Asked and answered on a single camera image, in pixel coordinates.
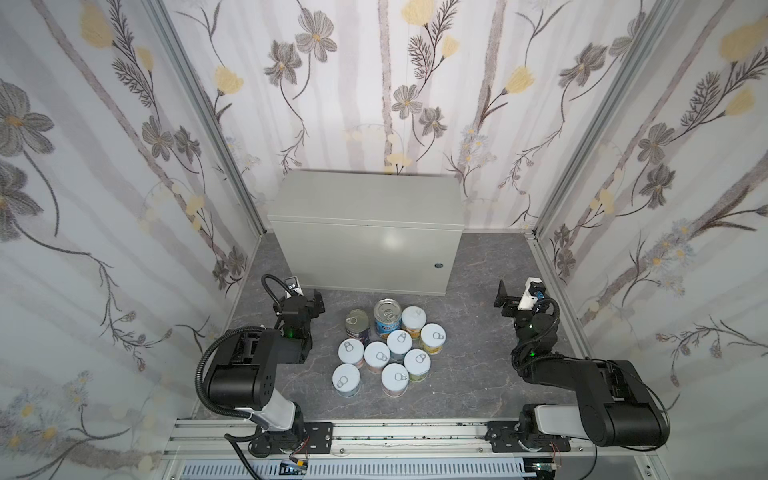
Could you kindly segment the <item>dark red label can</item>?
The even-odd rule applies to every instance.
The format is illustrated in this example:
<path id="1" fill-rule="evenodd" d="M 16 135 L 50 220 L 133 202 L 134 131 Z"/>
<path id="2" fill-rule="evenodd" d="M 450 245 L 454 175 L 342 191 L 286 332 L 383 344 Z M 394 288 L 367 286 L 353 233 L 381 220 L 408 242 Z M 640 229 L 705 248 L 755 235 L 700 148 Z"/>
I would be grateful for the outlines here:
<path id="1" fill-rule="evenodd" d="M 345 331 L 349 338 L 360 341 L 364 346 L 370 342 L 370 319 L 367 312 L 356 308 L 351 310 L 344 321 Z"/>

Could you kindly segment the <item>blue label soup can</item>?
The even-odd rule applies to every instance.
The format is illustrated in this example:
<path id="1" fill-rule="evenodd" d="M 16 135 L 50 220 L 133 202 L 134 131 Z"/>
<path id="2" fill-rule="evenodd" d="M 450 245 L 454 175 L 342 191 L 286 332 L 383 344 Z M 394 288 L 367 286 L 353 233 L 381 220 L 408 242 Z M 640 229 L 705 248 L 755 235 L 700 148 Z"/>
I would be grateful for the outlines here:
<path id="1" fill-rule="evenodd" d="M 377 334 L 386 339 L 393 331 L 401 328 L 402 307 L 394 299 L 379 300 L 373 307 Z"/>

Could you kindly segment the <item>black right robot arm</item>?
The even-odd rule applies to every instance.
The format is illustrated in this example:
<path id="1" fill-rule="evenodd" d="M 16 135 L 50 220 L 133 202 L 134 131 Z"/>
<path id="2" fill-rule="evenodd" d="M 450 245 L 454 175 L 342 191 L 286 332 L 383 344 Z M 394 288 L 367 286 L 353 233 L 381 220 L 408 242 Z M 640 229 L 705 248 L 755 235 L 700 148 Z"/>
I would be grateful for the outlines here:
<path id="1" fill-rule="evenodd" d="M 510 357 L 517 375 L 576 398 L 573 405 L 526 404 L 517 421 L 489 423 L 486 437 L 496 449 L 565 451 L 572 439 L 640 452 L 666 444 L 671 433 L 666 408 L 631 362 L 555 351 L 561 309 L 540 279 L 528 278 L 520 296 L 499 284 L 494 305 L 513 321 L 517 344 Z"/>

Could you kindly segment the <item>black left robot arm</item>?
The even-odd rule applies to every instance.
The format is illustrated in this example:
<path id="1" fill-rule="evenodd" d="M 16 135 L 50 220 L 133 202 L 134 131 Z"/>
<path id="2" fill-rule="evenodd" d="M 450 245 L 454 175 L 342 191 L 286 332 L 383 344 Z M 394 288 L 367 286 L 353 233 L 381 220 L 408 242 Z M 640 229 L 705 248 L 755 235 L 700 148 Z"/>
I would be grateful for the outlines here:
<path id="1" fill-rule="evenodd" d="M 312 321 L 325 312 L 324 299 L 317 290 L 305 294 L 295 277 L 264 274 L 261 285 L 273 302 L 275 324 L 227 330 L 204 351 L 194 376 L 205 409 L 254 425 L 250 435 L 224 436 L 245 463 L 278 453 L 293 459 L 321 439 L 305 424 L 301 407 L 277 390 L 276 381 L 278 366 L 308 359 Z"/>

